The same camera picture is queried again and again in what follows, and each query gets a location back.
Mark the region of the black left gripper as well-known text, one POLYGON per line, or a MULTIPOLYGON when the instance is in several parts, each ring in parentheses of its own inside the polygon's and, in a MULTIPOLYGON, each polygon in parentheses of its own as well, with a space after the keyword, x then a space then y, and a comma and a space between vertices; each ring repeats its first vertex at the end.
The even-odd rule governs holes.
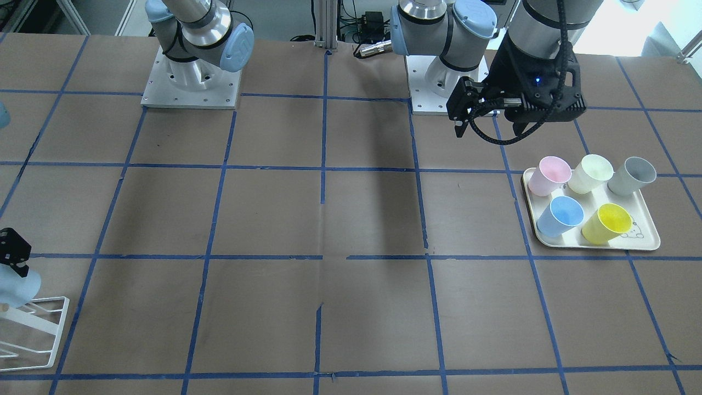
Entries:
POLYGON ((535 58, 523 53, 514 43, 501 43, 487 77, 487 98, 519 98, 521 105, 505 110, 517 137, 526 133, 529 123, 538 123, 558 92, 562 59, 567 61, 562 97, 547 122, 571 122, 587 110, 581 91, 581 68, 567 44, 564 55, 554 59, 535 58))

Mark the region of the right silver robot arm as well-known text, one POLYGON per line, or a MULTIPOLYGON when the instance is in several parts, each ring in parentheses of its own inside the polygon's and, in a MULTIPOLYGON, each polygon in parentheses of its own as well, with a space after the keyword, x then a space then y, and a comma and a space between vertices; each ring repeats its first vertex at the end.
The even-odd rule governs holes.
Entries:
POLYGON ((176 63, 203 60, 238 72, 252 55, 252 27, 221 1, 147 1, 145 11, 161 52, 176 63))

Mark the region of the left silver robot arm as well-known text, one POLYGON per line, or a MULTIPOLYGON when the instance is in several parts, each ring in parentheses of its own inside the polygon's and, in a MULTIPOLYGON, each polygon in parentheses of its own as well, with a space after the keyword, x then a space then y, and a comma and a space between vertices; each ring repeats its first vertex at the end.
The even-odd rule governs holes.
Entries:
POLYGON ((477 70, 498 16, 482 1, 399 1, 389 20, 393 50, 429 55, 458 73, 443 84, 446 112, 461 138, 511 145, 548 122, 571 122, 587 110, 574 43, 600 1, 519 1, 488 74, 477 70))

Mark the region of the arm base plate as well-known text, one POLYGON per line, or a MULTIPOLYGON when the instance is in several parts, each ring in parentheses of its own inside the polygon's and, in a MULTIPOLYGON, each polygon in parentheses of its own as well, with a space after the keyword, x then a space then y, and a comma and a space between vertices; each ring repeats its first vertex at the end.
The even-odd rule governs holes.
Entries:
POLYGON ((447 102, 459 78, 467 76, 481 82, 488 75, 485 57, 477 69, 459 72, 449 69, 437 56, 406 56, 407 81, 412 112, 416 115, 447 116, 447 102))
POLYGON ((201 59, 173 61, 156 51, 141 105, 161 109, 236 110, 242 72, 228 72, 201 59))

